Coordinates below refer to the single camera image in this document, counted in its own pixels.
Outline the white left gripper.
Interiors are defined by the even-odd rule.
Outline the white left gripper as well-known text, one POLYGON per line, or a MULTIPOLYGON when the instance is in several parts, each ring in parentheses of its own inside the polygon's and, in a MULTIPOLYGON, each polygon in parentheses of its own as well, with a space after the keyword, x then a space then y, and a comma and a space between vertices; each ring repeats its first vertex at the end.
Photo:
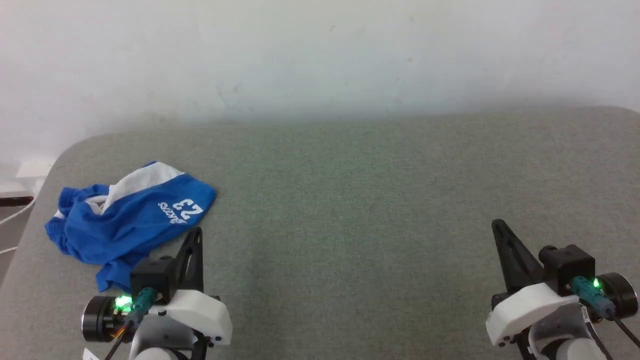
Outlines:
POLYGON ((155 304, 141 320, 128 327, 133 297, 94 296, 82 314, 82 336, 87 342, 121 339, 131 351, 206 351, 230 346, 233 323, 227 306, 204 292, 202 228, 189 230, 173 260, 173 298, 155 304))

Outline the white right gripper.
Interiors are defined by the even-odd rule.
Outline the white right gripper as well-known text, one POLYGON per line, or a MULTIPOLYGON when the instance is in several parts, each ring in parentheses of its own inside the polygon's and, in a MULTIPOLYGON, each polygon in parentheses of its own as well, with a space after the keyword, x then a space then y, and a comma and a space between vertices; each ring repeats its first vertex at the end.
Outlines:
POLYGON ((633 285, 619 273, 576 276, 560 295, 543 281, 537 258, 503 219, 491 222, 508 295, 486 320, 491 344, 504 347, 602 347, 594 321, 621 322, 639 312, 633 285))

